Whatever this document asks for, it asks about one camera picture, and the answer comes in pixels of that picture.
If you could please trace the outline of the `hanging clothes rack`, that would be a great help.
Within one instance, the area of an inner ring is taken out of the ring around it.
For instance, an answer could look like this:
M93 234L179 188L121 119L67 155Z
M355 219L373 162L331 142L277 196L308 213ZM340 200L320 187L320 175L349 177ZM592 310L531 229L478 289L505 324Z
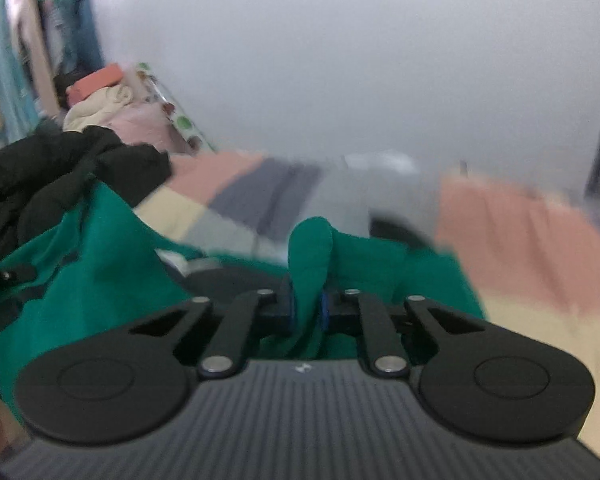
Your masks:
M103 65L91 0L0 0L0 148L62 128L67 88Z

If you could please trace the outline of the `black puffer jacket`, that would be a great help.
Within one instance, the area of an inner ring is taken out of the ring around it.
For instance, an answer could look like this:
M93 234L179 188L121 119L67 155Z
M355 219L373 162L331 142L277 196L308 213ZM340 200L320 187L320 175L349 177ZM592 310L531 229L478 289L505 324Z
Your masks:
M0 149L0 263L57 226L97 180L130 207L172 176L169 155L126 144L109 128L37 133ZM34 277L24 264L0 268L0 289Z

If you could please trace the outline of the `patchwork bed quilt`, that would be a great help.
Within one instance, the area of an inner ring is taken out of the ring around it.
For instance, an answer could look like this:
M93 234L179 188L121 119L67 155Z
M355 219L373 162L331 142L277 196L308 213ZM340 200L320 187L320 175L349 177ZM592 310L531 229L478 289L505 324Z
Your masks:
M177 154L171 165L136 214L205 252L282 262L291 230L312 217L356 236L386 219L452 252L491 321L588 367L596 397L581 437L600 456L600 200L576 204L478 174L246 152Z

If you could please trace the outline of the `orange box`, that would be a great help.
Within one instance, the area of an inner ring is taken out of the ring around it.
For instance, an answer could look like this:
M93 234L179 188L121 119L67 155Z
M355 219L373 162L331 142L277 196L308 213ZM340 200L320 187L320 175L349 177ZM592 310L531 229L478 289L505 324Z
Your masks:
M117 63L106 65L96 72L77 80L67 88L69 106L78 104L96 91L115 86L123 79L123 70Z

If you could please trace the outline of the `cream folded blanket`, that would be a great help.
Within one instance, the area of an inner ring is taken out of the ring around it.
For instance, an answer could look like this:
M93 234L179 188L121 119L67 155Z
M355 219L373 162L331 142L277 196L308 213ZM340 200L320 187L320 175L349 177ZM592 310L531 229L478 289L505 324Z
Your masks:
M82 131L88 126L101 126L132 101L133 91L126 84L100 88L70 108L62 130Z

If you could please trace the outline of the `green hoodie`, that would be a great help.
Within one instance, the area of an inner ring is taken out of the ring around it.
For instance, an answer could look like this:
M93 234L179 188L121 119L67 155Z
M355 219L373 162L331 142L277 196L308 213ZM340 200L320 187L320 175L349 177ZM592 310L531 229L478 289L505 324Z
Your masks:
M96 183L54 226L2 261L32 266L33 281L0 292L0 398L14 400L16 378L46 351L138 320L188 298L159 258L174 243L140 220L106 185ZM318 325L317 301L329 288L357 288L396 304L420 295L481 318L480 302L456 258L391 240L337 231L326 219L297 224L288 263L252 260L252 270L289 276L297 318L287 337L260 344L263 359L340 360L356 355L353 338Z

